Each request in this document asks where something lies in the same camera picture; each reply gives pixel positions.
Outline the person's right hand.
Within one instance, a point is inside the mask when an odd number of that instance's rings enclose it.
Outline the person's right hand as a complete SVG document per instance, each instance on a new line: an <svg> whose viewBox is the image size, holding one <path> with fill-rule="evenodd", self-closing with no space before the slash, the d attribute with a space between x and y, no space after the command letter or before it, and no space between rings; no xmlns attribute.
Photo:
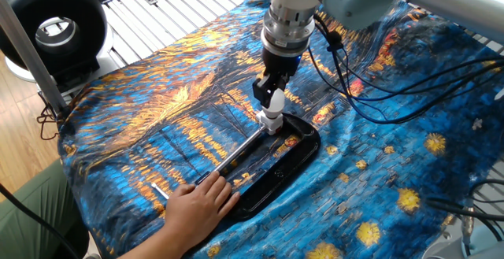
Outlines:
<svg viewBox="0 0 504 259"><path fill-rule="evenodd" d="M163 230L185 253L207 238L239 199L219 172L211 172L200 184L183 185L170 196Z"/></svg>

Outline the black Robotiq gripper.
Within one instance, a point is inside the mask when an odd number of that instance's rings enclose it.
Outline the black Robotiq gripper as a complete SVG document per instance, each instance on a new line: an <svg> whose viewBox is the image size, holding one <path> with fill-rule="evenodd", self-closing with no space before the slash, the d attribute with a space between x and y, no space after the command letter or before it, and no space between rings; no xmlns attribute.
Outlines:
<svg viewBox="0 0 504 259"><path fill-rule="evenodd" d="M270 107L276 88L285 90L290 78L295 75L302 56L282 57L266 48L262 50L265 66L262 78L257 78L252 85L254 97L265 108ZM276 81L270 75L277 75Z"/></svg>

